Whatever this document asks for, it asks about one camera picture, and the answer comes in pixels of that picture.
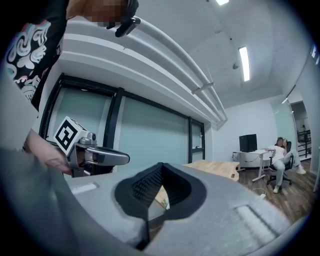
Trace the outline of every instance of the wooden floor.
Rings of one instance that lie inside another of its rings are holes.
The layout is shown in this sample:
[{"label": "wooden floor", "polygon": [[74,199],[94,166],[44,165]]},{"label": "wooden floor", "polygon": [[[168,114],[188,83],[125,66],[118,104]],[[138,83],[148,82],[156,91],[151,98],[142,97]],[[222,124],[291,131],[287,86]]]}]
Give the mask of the wooden floor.
[{"label": "wooden floor", "polygon": [[256,189],[253,192],[258,195],[264,194],[265,192],[262,190],[264,189],[266,191],[265,200],[280,209],[290,222],[294,223],[310,213],[316,200],[316,194],[313,193],[316,175],[310,173],[311,160],[303,161],[301,164],[307,173],[301,175],[286,170],[287,177],[292,180],[292,185],[289,185],[288,181],[283,181],[282,190],[279,190],[278,194],[273,193],[276,181],[271,181],[267,185],[270,173],[275,174],[275,172],[269,170],[264,172],[266,177],[255,182],[252,182],[252,179],[257,177],[259,170],[240,171],[238,182],[249,190]]}]

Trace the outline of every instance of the metal bracket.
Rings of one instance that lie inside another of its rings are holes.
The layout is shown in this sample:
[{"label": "metal bracket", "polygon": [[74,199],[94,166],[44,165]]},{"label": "metal bracket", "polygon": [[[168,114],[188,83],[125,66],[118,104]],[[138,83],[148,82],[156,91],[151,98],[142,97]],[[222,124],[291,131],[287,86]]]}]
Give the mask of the metal bracket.
[{"label": "metal bracket", "polygon": [[198,88],[198,89],[195,89],[195,90],[192,92],[192,94],[193,94],[193,95],[196,95],[196,94],[202,92],[203,90],[206,90],[206,89],[208,89],[209,87],[212,87],[212,86],[214,86],[214,85],[215,85],[214,82],[208,83],[208,84],[206,84],[206,85],[204,85],[204,86],[202,86],[202,87],[200,87],[200,88]]}]

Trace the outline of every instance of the frosted glass window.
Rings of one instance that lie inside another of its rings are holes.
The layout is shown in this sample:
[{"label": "frosted glass window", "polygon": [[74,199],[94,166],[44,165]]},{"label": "frosted glass window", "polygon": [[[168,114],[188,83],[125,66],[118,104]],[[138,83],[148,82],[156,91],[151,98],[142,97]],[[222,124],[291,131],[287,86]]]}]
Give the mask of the frosted glass window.
[{"label": "frosted glass window", "polygon": [[278,137],[283,137],[291,142],[291,148],[297,149],[297,131],[294,115],[292,113],[288,101],[282,103],[283,99],[271,102],[272,111],[274,114]]},{"label": "frosted glass window", "polygon": [[195,149],[197,146],[202,148],[202,137],[201,127],[192,124],[192,148]]},{"label": "frosted glass window", "polygon": [[95,133],[97,144],[102,145],[111,99],[97,93],[62,88],[52,111],[48,140],[53,141],[53,135],[68,116]]},{"label": "frosted glass window", "polygon": [[192,153],[192,163],[194,163],[198,160],[203,160],[203,153],[202,152]]},{"label": "frosted glass window", "polygon": [[122,100],[118,150],[129,154],[130,162],[117,166],[118,172],[158,162],[187,164],[185,118],[131,98]]}]

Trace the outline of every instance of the person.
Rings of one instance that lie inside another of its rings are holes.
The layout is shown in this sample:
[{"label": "person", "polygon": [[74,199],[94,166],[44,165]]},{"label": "person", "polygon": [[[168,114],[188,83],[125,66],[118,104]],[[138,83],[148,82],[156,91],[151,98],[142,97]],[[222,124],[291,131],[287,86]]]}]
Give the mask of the person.
[{"label": "person", "polygon": [[305,174],[306,171],[301,165],[300,157],[295,149],[291,149],[287,152],[287,141],[279,137],[274,146],[270,146],[265,149],[266,151],[272,152],[272,165],[276,169],[276,180],[273,193],[277,194],[280,186],[282,185],[282,180],[285,172],[285,165],[290,162],[291,157],[293,157],[293,166],[298,174]]},{"label": "person", "polygon": [[[138,7],[138,0],[42,1],[42,10],[27,15],[27,22],[10,41],[4,56],[7,74],[39,111],[44,84],[51,67],[62,52],[67,20],[82,16],[91,22],[97,22],[98,25],[119,24],[123,18],[132,18]],[[63,152],[42,139],[32,129],[23,149],[47,166],[70,174]]]}]

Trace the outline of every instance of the person sitting on chair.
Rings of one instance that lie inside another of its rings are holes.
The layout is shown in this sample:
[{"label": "person sitting on chair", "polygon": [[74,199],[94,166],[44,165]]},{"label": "person sitting on chair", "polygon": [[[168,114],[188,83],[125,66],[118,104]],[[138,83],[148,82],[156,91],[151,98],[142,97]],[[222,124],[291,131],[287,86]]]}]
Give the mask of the person sitting on chair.
[{"label": "person sitting on chair", "polygon": [[287,152],[287,141],[284,138],[279,137],[274,146],[269,146],[265,150],[273,152],[272,163],[270,163],[276,169],[276,184],[273,193],[278,193],[279,187],[282,184],[285,165],[290,162],[291,157],[293,157],[293,166],[295,167],[296,173],[306,173],[304,168],[301,166],[298,152],[295,149],[291,149],[289,153]]}]

